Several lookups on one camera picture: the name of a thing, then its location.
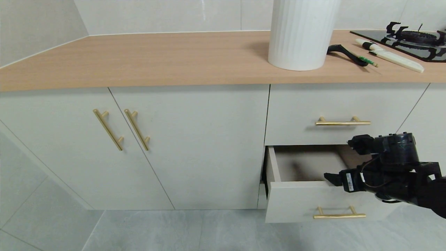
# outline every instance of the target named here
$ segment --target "open drawer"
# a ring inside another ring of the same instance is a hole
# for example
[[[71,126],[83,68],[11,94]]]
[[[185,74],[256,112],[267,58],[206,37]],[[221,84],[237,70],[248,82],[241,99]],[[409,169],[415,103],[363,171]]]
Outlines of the open drawer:
[[[330,218],[384,219],[398,204],[386,204],[370,192],[347,193],[325,181],[325,172],[339,173],[370,159],[347,145],[267,146],[266,222],[306,222]],[[357,212],[353,215],[351,206]],[[316,217],[323,214],[332,217]]]

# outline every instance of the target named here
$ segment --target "wooden countertop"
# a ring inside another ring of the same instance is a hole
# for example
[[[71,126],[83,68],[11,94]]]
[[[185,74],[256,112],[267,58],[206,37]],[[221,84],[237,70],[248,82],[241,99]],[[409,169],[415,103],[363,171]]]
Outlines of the wooden countertop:
[[[411,58],[425,67],[424,73],[417,73],[368,55],[355,45],[356,38],[346,30],[335,30],[331,44],[342,44],[366,55],[379,63],[379,68],[359,67],[343,54],[327,56],[325,65],[314,71],[274,67],[267,61],[269,31],[93,36],[1,68],[0,91],[211,84],[446,83],[446,64]]]

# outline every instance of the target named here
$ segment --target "wall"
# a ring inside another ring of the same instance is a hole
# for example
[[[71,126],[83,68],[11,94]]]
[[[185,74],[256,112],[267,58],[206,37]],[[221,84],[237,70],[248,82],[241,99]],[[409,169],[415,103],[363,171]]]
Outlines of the wall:
[[[88,35],[73,0],[0,0],[0,67]]]
[[[0,0],[0,67],[87,35],[73,0]],[[0,161],[0,250],[82,250],[102,211],[84,209],[1,132]]]
[[[273,0],[74,0],[90,35],[268,30]],[[444,0],[342,0],[337,29],[446,28]]]
[[[0,161],[0,250],[81,251],[102,211],[84,209],[1,132]]]

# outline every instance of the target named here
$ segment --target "gold handle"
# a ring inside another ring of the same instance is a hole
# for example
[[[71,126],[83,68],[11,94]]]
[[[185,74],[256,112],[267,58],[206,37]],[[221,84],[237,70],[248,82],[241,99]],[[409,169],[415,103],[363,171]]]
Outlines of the gold handle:
[[[318,206],[319,214],[313,215],[313,219],[345,219],[345,218],[365,218],[365,213],[356,213],[355,208],[350,206],[351,214],[324,214],[322,208]]]
[[[138,124],[135,121],[135,117],[138,115],[138,112],[134,111],[133,113],[131,113],[129,109],[125,109],[124,112],[127,115],[128,120],[130,120],[130,124],[135,129],[136,134],[138,135],[138,138],[140,139],[142,145],[144,146],[144,149],[146,151],[148,151],[149,147],[147,146],[147,143],[149,142],[150,137],[147,136],[147,137],[145,137],[145,139],[142,138],[141,132],[140,132],[139,127],[138,127]]]
[[[108,135],[111,137],[111,140],[113,140],[113,142],[115,143],[116,147],[118,147],[118,149],[120,151],[122,151],[121,143],[124,140],[124,137],[120,137],[119,139],[116,139],[115,136],[113,135],[112,131],[110,130],[110,128],[108,128],[108,124],[104,120],[104,118],[108,116],[108,112],[105,111],[104,113],[101,114],[98,109],[94,109],[93,112],[95,113],[96,117],[99,119],[99,122],[101,122],[104,129],[107,131]]]
[[[357,116],[353,116],[353,118],[347,122],[328,122],[324,117],[319,117],[319,120],[314,124],[316,126],[369,126],[372,122],[361,121]]]

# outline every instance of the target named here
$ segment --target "white ceramic vase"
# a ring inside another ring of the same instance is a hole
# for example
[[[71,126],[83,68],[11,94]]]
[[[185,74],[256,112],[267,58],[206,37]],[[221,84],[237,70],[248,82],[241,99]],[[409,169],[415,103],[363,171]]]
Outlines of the white ceramic vase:
[[[341,0],[274,0],[268,61],[293,71],[322,67]]]

